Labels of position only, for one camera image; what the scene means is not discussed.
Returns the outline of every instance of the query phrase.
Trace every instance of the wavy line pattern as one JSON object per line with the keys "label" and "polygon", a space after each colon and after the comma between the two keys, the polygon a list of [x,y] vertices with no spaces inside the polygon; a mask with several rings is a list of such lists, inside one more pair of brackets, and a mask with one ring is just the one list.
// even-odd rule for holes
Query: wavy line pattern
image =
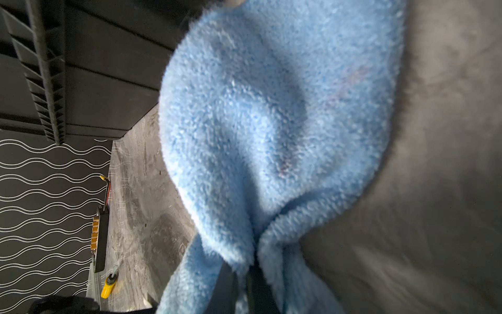
{"label": "wavy line pattern", "polygon": [[50,278],[47,278],[47,279],[41,281],[36,286],[30,288],[30,289],[24,289],[24,290],[23,289],[10,289],[10,290],[5,290],[4,292],[0,293],[0,298],[3,297],[3,296],[6,296],[6,295],[12,294],[12,293],[15,293],[15,294],[26,294],[26,293],[33,292],[33,291],[37,290],[38,288],[40,288],[41,286],[43,286],[44,284],[46,284],[47,282],[51,282],[51,281],[63,282],[63,281],[66,281],[66,280],[70,280],[70,279],[75,278],[78,274],[80,274],[81,272],[86,271],[86,270],[89,270],[89,268],[88,267],[80,268],[73,275],[70,275],[68,277],[50,277]]}
{"label": "wavy line pattern", "polygon": [[0,261],[2,261],[2,262],[4,262],[4,261],[10,261],[10,260],[15,259],[16,257],[20,256],[21,254],[23,254],[25,252],[28,252],[28,251],[31,251],[31,250],[36,250],[36,249],[39,249],[41,251],[47,251],[47,252],[54,251],[56,249],[59,249],[60,247],[62,247],[66,243],[72,242],[72,241],[78,241],[78,242],[81,242],[81,243],[87,243],[87,242],[91,241],[91,238],[82,239],[82,238],[79,238],[79,237],[71,237],[71,238],[65,239],[60,244],[55,245],[55,246],[51,246],[51,247],[46,247],[46,246],[39,245],[39,244],[30,245],[30,246],[27,246],[27,247],[23,248],[22,250],[20,250],[16,254],[12,254],[12,255],[9,255],[9,256],[0,256]]}
{"label": "wavy line pattern", "polygon": [[85,200],[84,202],[82,202],[79,205],[68,205],[67,203],[64,203],[64,202],[61,202],[61,201],[56,201],[56,202],[52,202],[50,204],[47,204],[44,207],[39,208],[39,209],[34,210],[34,211],[27,210],[27,209],[19,207],[19,206],[6,206],[6,207],[0,208],[0,214],[6,213],[6,212],[20,212],[20,213],[23,213],[25,215],[38,215],[38,214],[43,213],[44,211],[48,210],[49,208],[52,208],[52,207],[55,207],[55,206],[60,206],[60,207],[63,207],[65,209],[67,209],[67,210],[74,211],[74,210],[79,210],[82,207],[84,207],[84,206],[86,206],[87,204],[90,204],[90,203],[98,203],[98,204],[103,205],[104,201],[102,201],[102,200],[100,200],[98,198],[90,198],[90,199]]}
{"label": "wavy line pattern", "polygon": [[71,192],[76,192],[76,191],[84,192],[87,195],[96,195],[96,194],[100,194],[104,190],[106,190],[106,186],[103,186],[101,189],[96,190],[96,191],[91,191],[91,190],[88,190],[85,187],[81,187],[81,186],[74,186],[74,187],[67,189],[64,192],[61,192],[61,193],[50,193],[50,192],[47,192],[46,190],[43,190],[41,188],[34,188],[31,190],[24,191],[23,193],[16,195],[16,196],[0,196],[0,201],[4,201],[4,202],[17,201],[17,200],[22,199],[25,196],[32,195],[32,194],[42,194],[42,195],[50,197],[50,198],[60,198],[65,195],[68,195]]}
{"label": "wavy line pattern", "polygon": [[84,218],[84,219],[91,219],[92,217],[94,217],[94,215],[84,215],[82,213],[71,213],[71,214],[68,214],[65,217],[63,217],[63,218],[61,218],[59,220],[55,220],[55,221],[50,221],[50,220],[46,220],[46,219],[43,219],[43,218],[35,217],[35,218],[27,219],[27,220],[23,221],[22,223],[20,223],[20,224],[18,224],[16,226],[13,226],[13,227],[5,227],[5,228],[0,227],[0,232],[12,232],[12,231],[16,231],[16,230],[19,230],[19,229],[21,229],[22,227],[24,227],[26,225],[33,224],[33,223],[41,223],[41,224],[44,224],[46,226],[53,226],[53,225],[60,224],[63,221],[65,221],[67,219],[70,219],[72,217],[81,217],[81,218]]}
{"label": "wavy line pattern", "polygon": [[7,308],[4,308],[4,309],[0,309],[0,314],[7,313],[7,312],[9,312],[12,309],[17,308],[19,305],[21,305],[22,303],[24,303],[24,302],[26,302],[28,300],[39,299],[39,298],[43,298],[43,297],[46,297],[46,296],[49,296],[49,295],[52,295],[52,294],[56,294],[56,293],[58,293],[59,291],[61,291],[62,289],[66,288],[66,287],[82,287],[84,285],[87,285],[87,281],[84,281],[84,282],[81,282],[81,283],[68,282],[68,283],[65,283],[64,285],[60,286],[59,288],[57,288],[55,291],[53,291],[51,293],[48,293],[48,294],[32,294],[32,295],[25,296],[24,298],[22,298],[21,300],[19,300],[16,304],[11,305],[11,306],[9,306]]}
{"label": "wavy line pattern", "polygon": [[[106,141],[95,140],[91,145],[96,145],[79,150],[68,144],[51,144],[37,148],[19,140],[0,140],[0,150],[3,153],[21,153],[23,159],[26,158],[0,161],[0,169],[7,169],[5,174],[0,175],[2,187],[14,183],[14,187],[18,189],[17,192],[9,192],[8,196],[0,195],[0,202],[8,202],[4,205],[9,205],[10,202],[9,206],[0,208],[0,244],[19,247],[18,251],[3,252],[8,256],[0,256],[0,262],[3,264],[0,266],[0,272],[3,271],[0,273],[0,314],[23,312],[20,305],[27,306],[30,300],[57,294],[64,289],[63,292],[68,295],[86,292],[87,282],[77,283],[75,279],[82,278],[89,270],[88,265],[91,262],[86,253],[89,251],[91,219],[94,215],[88,210],[96,204],[104,203],[99,194],[106,190],[106,186],[95,182],[93,178],[107,175],[100,172],[109,166],[109,156],[112,154],[111,149],[96,142]],[[91,153],[93,158],[97,158],[92,159],[92,162],[87,157],[91,156]],[[57,154],[73,159],[53,159]],[[34,176],[31,172],[43,175]],[[44,184],[49,187],[55,184],[63,187],[53,190],[46,188]],[[89,189],[87,184],[92,184],[92,188]],[[74,202],[73,199],[81,203],[68,204]],[[13,219],[9,215],[14,214],[16,219],[22,217],[19,215],[26,216],[21,221],[12,222]],[[31,230],[33,226],[42,228],[42,231],[27,237],[24,231]],[[85,233],[85,228],[89,228],[88,234]],[[17,271],[17,278],[7,279],[5,275],[12,270]],[[33,285],[26,286],[28,282],[33,282]]]}
{"label": "wavy line pattern", "polygon": [[74,149],[73,147],[71,147],[70,145],[68,144],[62,144],[60,146],[56,145],[56,144],[51,144],[49,146],[46,146],[46,147],[42,147],[42,148],[35,148],[35,147],[31,147],[19,140],[14,140],[14,139],[5,139],[5,140],[1,140],[0,141],[0,147],[1,146],[4,146],[4,145],[15,145],[15,146],[19,146],[19,147],[22,147],[24,148],[26,151],[32,153],[32,154],[44,154],[44,153],[47,153],[53,149],[66,149],[70,152],[72,152],[73,154],[75,155],[79,155],[79,156],[83,156],[83,155],[87,155],[89,153],[92,153],[94,151],[103,151],[105,153],[107,153],[108,155],[111,155],[111,151],[109,149],[107,149],[106,147],[104,146],[93,146],[89,149],[86,149],[86,150],[77,150],[77,149]]}
{"label": "wavy line pattern", "polygon": [[22,274],[21,276],[19,276],[17,279],[14,279],[10,282],[6,282],[6,283],[0,283],[0,288],[5,288],[5,287],[8,287],[8,286],[12,286],[13,284],[16,284],[18,282],[20,282],[23,278],[26,278],[28,276],[31,276],[31,275],[52,275],[52,274],[55,274],[58,270],[61,270],[62,268],[64,268],[65,266],[67,265],[87,265],[91,262],[91,259],[89,258],[88,260],[86,261],[68,261],[66,263],[63,263],[61,264],[59,267],[53,269],[53,270],[49,270],[49,271],[41,271],[41,270],[32,270],[32,271],[29,271],[27,273],[24,273]]}
{"label": "wavy line pattern", "polygon": [[80,293],[82,293],[82,292],[86,292],[86,291],[87,291],[87,287],[82,288],[82,289],[80,289],[80,290],[77,290],[77,291],[76,291],[73,295],[77,295],[77,294],[80,294]]}
{"label": "wavy line pattern", "polygon": [[108,160],[107,162],[103,163],[103,164],[100,164],[100,165],[95,165],[95,164],[92,164],[90,162],[88,162],[87,160],[85,159],[73,159],[73,160],[70,160],[69,162],[65,163],[65,164],[62,164],[62,165],[58,165],[58,164],[54,164],[50,161],[48,161],[47,159],[45,158],[40,158],[40,157],[32,157],[32,158],[28,158],[22,162],[19,162],[17,164],[7,164],[7,163],[3,163],[0,161],[0,168],[3,168],[3,169],[19,169],[19,168],[22,168],[26,165],[29,165],[29,164],[32,164],[32,163],[41,163],[41,164],[44,164],[46,166],[49,166],[50,168],[52,169],[66,169],[72,165],[76,165],[76,164],[84,164],[86,165],[87,167],[91,168],[91,169],[102,169],[104,167],[106,167],[107,165],[110,164],[110,161]]}
{"label": "wavy line pattern", "polygon": [[0,182],[2,182],[4,180],[18,180],[18,181],[21,181],[22,183],[29,184],[29,185],[41,185],[41,184],[49,182],[52,179],[65,179],[66,181],[71,182],[71,183],[84,183],[88,179],[95,178],[95,177],[99,178],[100,175],[102,175],[102,174],[95,172],[95,173],[91,173],[91,174],[85,176],[84,178],[76,179],[76,178],[72,178],[69,175],[66,175],[64,173],[53,173],[53,174],[51,174],[43,179],[40,179],[40,180],[30,180],[30,179],[23,177],[22,175],[10,173],[10,174],[0,175]]}
{"label": "wavy line pattern", "polygon": [[33,268],[33,267],[37,267],[38,265],[42,264],[46,260],[51,259],[53,257],[71,258],[71,257],[77,256],[80,252],[88,250],[88,249],[89,249],[88,246],[83,246],[80,249],[78,249],[76,252],[73,252],[71,254],[66,254],[65,255],[65,254],[61,254],[61,253],[52,253],[52,254],[44,256],[42,259],[40,259],[39,261],[37,261],[35,263],[32,263],[32,264],[18,264],[18,263],[5,264],[5,265],[2,265],[0,267],[0,271],[6,270],[6,269],[9,269],[9,268],[30,269],[30,268]]}
{"label": "wavy line pattern", "polygon": [[90,226],[92,226],[92,222],[84,224],[80,228],[75,229],[75,230],[64,230],[61,228],[54,228],[51,230],[47,230],[46,232],[44,232],[41,235],[34,237],[34,238],[24,238],[21,236],[7,236],[7,237],[3,237],[0,240],[0,243],[7,242],[7,241],[13,241],[13,240],[19,241],[19,242],[24,242],[24,243],[37,242],[38,240],[42,239],[43,237],[45,237],[46,235],[49,235],[51,233],[62,233],[64,235],[74,235],[74,234],[79,233],[83,229],[90,227]]}

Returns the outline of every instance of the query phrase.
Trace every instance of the gray fabric surface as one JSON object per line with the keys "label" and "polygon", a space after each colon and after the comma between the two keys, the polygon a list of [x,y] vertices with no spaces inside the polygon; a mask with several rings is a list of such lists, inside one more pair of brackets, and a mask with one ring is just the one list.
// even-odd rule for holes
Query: gray fabric surface
{"label": "gray fabric surface", "polygon": [[386,161],[302,241],[347,312],[502,311],[501,16],[499,0],[410,2]]}

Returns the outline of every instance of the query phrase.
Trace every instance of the towel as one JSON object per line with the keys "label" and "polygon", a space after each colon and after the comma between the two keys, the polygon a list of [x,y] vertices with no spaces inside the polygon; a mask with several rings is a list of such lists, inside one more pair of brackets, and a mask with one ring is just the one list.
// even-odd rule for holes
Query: towel
{"label": "towel", "polygon": [[204,313],[223,261],[282,313],[342,313],[300,238],[340,215],[389,141],[405,0],[248,0],[191,26],[163,78],[163,157],[198,234],[158,313]]}

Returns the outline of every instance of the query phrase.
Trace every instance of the yellow tool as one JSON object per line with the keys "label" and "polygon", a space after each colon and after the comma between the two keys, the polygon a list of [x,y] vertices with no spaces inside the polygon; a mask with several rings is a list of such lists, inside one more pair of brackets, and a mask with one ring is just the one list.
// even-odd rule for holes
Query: yellow tool
{"label": "yellow tool", "polygon": [[103,299],[108,299],[108,297],[110,296],[110,293],[113,291],[113,287],[115,287],[115,284],[117,282],[117,277],[118,277],[118,266],[116,265],[113,268],[113,272],[104,281],[103,291],[101,292],[101,297]]}
{"label": "yellow tool", "polygon": [[108,179],[104,175],[100,175],[99,177],[101,178],[101,180],[105,181],[106,183],[110,183],[110,179]]}

